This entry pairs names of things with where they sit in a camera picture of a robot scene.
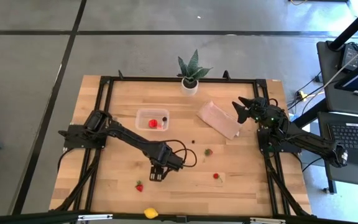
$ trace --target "wooden tabletop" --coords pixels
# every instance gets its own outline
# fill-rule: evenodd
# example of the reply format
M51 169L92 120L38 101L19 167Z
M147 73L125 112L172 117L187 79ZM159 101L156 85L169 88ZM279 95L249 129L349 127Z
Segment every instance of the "wooden tabletop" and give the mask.
M100 76L83 77L72 123L83 124L93 110L99 80ZM267 80L267 86L269 97L277 99L280 107L287 108L282 82ZM254 98L252 85L200 83L197 94L189 97L181 93L179 82L114 82L109 109L113 117L148 140L183 141L187 148L196 152L198 163L193 168L185 167L179 172L169 173L162 182L151 182L150 162L143 153L118 139L108 138L101 153L91 210L143 213L152 207L160 214L271 215L265 165L257 142L258 125L247 121L242 125L239 137L228 140L196 116L205 102L213 100L236 118L231 101L238 102L238 96ZM169 110L168 130L137 130L135 117L140 108ZM182 148L177 143L169 145L173 150ZM213 155L205 158L204 150L207 148L213 150ZM73 190L83 154L83 149L75 149L63 158L50 208L59 206ZM286 186L303 209L311 212L299 161L291 154L280 155ZM193 158L188 156L186 163L193 162ZM213 179L216 172L222 181ZM141 193L135 189L137 180L144 183ZM84 207L85 193L80 208ZM282 211L278 189L276 193Z

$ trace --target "gray floor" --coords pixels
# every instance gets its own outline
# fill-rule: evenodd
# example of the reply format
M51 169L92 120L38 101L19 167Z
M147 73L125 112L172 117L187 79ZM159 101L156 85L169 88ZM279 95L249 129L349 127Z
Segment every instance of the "gray floor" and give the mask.
M8 4L0 1L0 29L70 30L79 5L79 0L18 0ZM295 7L286 0L269 3L94 0L85 7L80 29L340 31L352 20L348 6L339 2L307 2ZM0 141L5 145L0 150L0 215L9 211L67 40L64 35L0 36ZM200 64L214 67L210 77L220 77L224 70L229 70L234 78L281 79L290 99L296 89L319 72L316 43L325 40L201 35L77 36L24 212L48 209L63 145L57 131L69 125L83 75L117 75L120 69L125 76L171 77L179 72L177 56L188 58L198 49ZM317 86L312 84L305 91ZM314 166L305 173L305 181L315 215L358 221L357 185L338 183L339 193L326 195L320 191L326 187L324 170Z

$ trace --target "white pot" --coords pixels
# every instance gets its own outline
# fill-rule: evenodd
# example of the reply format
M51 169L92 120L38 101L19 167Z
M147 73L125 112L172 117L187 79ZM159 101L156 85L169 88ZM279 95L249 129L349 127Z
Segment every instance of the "white pot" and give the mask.
M198 90L198 80L196 80L197 85L194 88L185 87L185 85L183 84L184 80L184 78L181 79L181 92L186 96L193 96L194 94L196 94Z

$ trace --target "lemon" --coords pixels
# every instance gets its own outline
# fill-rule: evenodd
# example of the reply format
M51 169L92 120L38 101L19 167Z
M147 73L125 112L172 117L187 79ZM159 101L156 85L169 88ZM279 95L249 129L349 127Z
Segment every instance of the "lemon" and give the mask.
M158 213L154 208L148 208L148 209L144 210L144 215L147 218L152 219L152 218L157 217Z

